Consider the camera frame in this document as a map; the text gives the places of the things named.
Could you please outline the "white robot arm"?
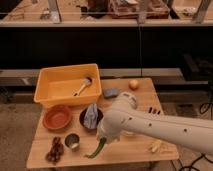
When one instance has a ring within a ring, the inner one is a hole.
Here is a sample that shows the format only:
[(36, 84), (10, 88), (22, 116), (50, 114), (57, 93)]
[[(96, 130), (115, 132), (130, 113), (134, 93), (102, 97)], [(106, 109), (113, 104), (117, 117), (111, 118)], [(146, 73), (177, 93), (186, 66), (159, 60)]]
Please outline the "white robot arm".
[(213, 156), (213, 121), (138, 111), (136, 96), (122, 92), (98, 124), (99, 138), (108, 143), (122, 131), (144, 134)]

